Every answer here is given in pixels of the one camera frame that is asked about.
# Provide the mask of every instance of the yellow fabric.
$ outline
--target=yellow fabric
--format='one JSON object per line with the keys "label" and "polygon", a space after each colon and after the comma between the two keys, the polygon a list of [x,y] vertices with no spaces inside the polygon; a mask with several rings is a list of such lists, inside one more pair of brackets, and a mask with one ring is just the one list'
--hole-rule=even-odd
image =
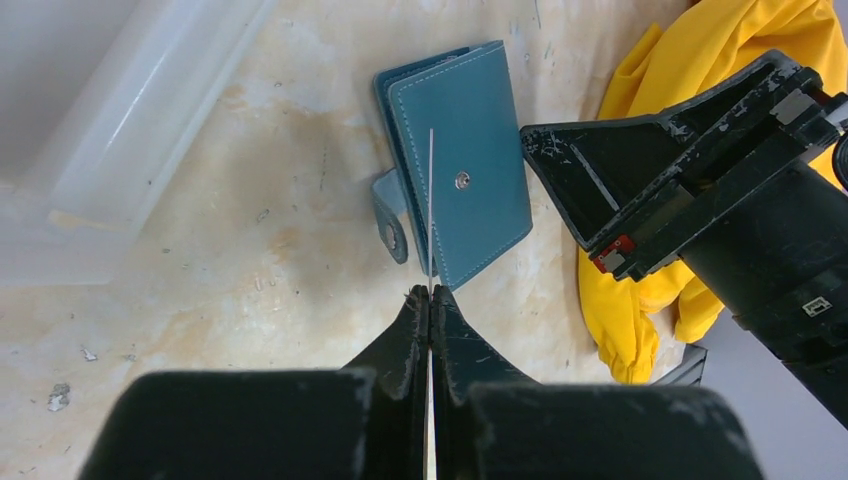
{"label": "yellow fabric", "polygon": [[[822,76],[825,92],[845,90],[848,55],[829,0],[704,0],[665,33],[652,26],[610,82],[601,119],[656,113],[736,73],[778,49]],[[828,151],[811,163],[836,183]],[[675,336],[699,340],[723,308],[683,263],[644,279],[616,282],[579,252],[578,282],[586,325],[601,360],[623,383],[650,378],[659,340],[646,313],[677,300]]]}

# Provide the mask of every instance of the leather wallet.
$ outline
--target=leather wallet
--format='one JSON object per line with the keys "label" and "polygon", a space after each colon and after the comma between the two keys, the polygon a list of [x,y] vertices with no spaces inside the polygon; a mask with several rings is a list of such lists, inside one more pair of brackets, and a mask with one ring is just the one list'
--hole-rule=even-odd
{"label": "leather wallet", "polygon": [[460,48],[374,78],[395,167],[371,193],[380,238],[407,260],[398,220],[410,215],[427,267],[429,138],[433,129],[433,272],[457,289],[533,227],[521,139],[501,41]]}

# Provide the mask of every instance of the table surface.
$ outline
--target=table surface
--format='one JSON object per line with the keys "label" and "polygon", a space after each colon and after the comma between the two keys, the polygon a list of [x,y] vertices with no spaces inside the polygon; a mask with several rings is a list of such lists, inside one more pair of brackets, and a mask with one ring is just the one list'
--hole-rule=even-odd
{"label": "table surface", "polygon": [[[395,318],[426,277],[414,248],[397,265],[377,235],[369,185],[392,159],[374,73],[503,39],[520,124],[592,119],[617,63],[686,3],[281,1],[115,280],[0,291],[0,475],[71,476],[146,372],[336,368]],[[533,231],[457,301],[537,380],[610,382],[574,240],[529,169],[528,182]],[[683,346],[668,316],[656,323],[659,377]],[[70,404],[52,412],[59,383]]]}

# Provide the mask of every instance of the thin metal rod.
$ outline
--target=thin metal rod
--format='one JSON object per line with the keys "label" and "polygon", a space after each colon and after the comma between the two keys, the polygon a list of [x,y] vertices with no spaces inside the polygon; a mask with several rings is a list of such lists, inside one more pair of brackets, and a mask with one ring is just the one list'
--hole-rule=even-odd
{"label": "thin metal rod", "polygon": [[427,291],[433,295],[433,129],[430,129],[430,177],[427,185]]}

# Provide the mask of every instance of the translucent plastic bin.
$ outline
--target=translucent plastic bin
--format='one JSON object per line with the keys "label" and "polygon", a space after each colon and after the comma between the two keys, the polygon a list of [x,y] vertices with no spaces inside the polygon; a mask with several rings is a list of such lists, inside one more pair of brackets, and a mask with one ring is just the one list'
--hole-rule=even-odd
{"label": "translucent plastic bin", "polygon": [[275,0],[0,0],[0,285],[104,283]]}

